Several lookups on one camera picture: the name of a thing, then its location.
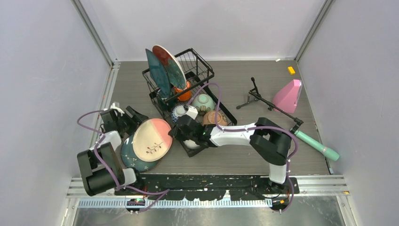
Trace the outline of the white blue-rimmed bowl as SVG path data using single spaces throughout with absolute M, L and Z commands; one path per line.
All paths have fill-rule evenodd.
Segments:
M 196 144 L 194 141 L 192 140 L 185 140 L 183 141 L 184 145 L 186 145 L 187 148 L 189 149 L 199 149 L 200 145 Z

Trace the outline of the pink round plate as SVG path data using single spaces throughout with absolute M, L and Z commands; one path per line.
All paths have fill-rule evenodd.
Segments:
M 163 158 L 172 146 L 173 138 L 168 134 L 170 125 L 163 119 L 153 118 L 144 121 L 133 136 L 133 150 L 145 162 Z

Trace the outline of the orange mug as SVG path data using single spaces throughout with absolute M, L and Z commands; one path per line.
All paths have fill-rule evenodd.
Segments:
M 175 94 L 179 94 L 179 96 L 177 97 L 177 99 L 181 102 L 184 101 L 188 101 L 191 99 L 192 94 L 191 91 L 187 91 L 187 89 L 189 89 L 191 87 L 191 83 L 189 81 L 186 82 L 186 88 L 185 89 L 179 89 L 177 87 L 174 87 L 174 92 Z

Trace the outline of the brown striped bowl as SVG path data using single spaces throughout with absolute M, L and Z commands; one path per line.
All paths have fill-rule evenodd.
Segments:
M 216 111 L 210 111 L 203 116 L 202 125 L 209 125 L 217 123 L 220 126 L 227 126 L 228 121 L 227 117 L 221 113 Z

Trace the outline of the light green bowl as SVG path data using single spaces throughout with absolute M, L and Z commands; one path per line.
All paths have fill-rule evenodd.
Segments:
M 199 94 L 192 101 L 191 105 L 195 107 L 200 115 L 205 115 L 215 108 L 215 103 L 208 94 Z

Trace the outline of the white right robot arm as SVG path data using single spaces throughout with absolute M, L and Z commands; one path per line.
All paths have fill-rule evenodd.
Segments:
M 298 149 L 294 134 L 264 117 L 247 125 L 220 126 L 202 125 L 184 115 L 168 134 L 180 142 L 193 141 L 201 150 L 226 145 L 252 147 L 269 164 L 268 186 L 274 193 L 287 188 L 289 160 Z

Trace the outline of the red patterned bowl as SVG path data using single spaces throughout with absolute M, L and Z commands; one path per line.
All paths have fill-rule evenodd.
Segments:
M 184 105 L 177 105 L 171 112 L 171 119 L 173 123 L 176 123 L 177 119 L 186 114 Z

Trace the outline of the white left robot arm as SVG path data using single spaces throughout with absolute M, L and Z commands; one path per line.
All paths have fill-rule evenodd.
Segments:
M 144 182 L 137 178 L 136 169 L 122 167 L 115 153 L 122 145 L 124 135 L 133 135 L 138 127 L 148 120 L 132 107 L 121 110 L 117 106 L 97 113 L 103 120 L 100 129 L 92 129 L 99 140 L 89 149 L 77 154 L 84 189 L 89 196 L 101 194 L 110 189 L 126 188 L 133 195 L 144 190 Z

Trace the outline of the teal square plate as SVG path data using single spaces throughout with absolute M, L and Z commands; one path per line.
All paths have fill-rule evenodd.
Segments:
M 171 97 L 171 86 L 167 71 L 161 61 L 149 49 L 145 49 L 150 76 L 160 89 L 161 96 L 169 99 Z

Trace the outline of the red round plate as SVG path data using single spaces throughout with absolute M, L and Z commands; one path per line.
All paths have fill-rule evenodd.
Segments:
M 180 63 L 177 61 L 175 56 L 160 45 L 154 45 L 152 47 L 152 52 L 165 67 L 170 83 L 180 90 L 186 89 L 186 78 Z

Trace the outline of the dark blue-green round plate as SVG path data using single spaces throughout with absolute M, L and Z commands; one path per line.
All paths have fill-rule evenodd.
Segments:
M 147 162 L 139 159 L 134 152 L 132 141 L 133 135 L 129 136 L 122 144 L 120 155 L 123 164 L 127 168 L 134 168 L 139 172 L 146 172 L 155 168 L 160 160 Z

